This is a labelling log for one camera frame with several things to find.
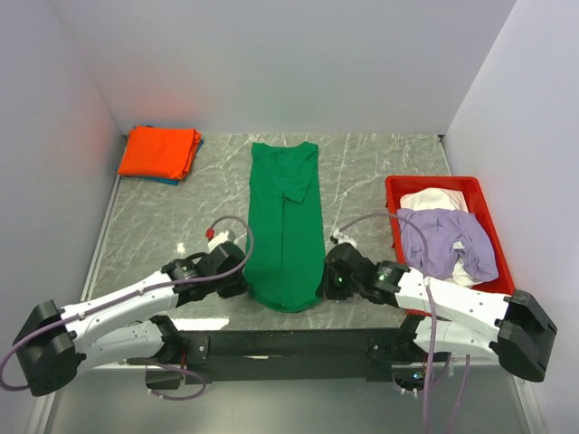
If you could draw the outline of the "green t shirt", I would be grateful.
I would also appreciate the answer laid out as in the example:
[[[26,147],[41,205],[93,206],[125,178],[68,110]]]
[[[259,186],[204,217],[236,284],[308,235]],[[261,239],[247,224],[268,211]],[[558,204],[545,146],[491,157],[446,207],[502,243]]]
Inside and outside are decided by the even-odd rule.
[[[253,298],[279,312],[312,307],[326,257],[318,146],[254,143],[249,186],[254,248],[244,275]]]

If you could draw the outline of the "lavender t shirt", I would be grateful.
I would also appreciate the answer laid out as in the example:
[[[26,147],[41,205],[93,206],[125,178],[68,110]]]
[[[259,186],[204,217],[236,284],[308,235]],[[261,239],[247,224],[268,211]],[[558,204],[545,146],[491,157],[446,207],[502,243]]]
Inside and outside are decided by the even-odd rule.
[[[405,262],[464,287],[499,277],[493,245],[475,215],[460,210],[397,211]]]

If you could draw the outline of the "pale pink t shirt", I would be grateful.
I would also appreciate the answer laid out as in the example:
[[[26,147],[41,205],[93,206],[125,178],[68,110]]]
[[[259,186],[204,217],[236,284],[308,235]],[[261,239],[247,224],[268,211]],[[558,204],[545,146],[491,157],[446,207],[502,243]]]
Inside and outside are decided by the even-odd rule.
[[[413,211],[443,209],[469,212],[465,197],[461,191],[434,187],[423,189],[417,193],[405,194],[400,200],[400,207]],[[472,288],[481,283],[481,280],[469,275],[464,269],[463,259],[458,257],[454,264],[452,277],[448,278],[447,282]]]

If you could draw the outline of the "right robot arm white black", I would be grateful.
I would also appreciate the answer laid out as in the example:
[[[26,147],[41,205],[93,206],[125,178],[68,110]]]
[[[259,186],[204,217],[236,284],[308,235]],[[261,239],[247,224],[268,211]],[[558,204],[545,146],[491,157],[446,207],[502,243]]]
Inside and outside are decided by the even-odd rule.
[[[406,360],[429,352],[464,354],[498,360],[530,382],[546,377],[557,327],[524,290],[505,295],[461,287],[390,260],[374,263],[352,244],[341,243],[326,256],[318,293],[328,299],[358,294],[415,312],[396,341]]]

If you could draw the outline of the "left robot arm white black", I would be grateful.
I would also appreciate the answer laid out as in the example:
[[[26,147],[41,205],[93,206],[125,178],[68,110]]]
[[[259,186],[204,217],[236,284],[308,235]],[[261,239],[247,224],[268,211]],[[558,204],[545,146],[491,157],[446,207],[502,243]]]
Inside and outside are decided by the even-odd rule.
[[[78,374],[108,363],[144,359],[180,363],[185,340],[166,311],[244,293],[245,253],[229,232],[207,252],[173,259],[137,283],[66,307],[51,300],[36,306],[14,340],[15,356],[34,397],[56,392]]]

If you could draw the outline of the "black base beam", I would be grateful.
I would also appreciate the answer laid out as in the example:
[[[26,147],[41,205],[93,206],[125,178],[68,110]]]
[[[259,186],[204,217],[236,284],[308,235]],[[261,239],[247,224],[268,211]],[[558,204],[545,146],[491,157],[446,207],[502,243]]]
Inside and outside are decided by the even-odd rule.
[[[392,368],[422,364],[426,352],[396,328],[184,331],[156,354],[208,382],[355,379],[389,382]]]

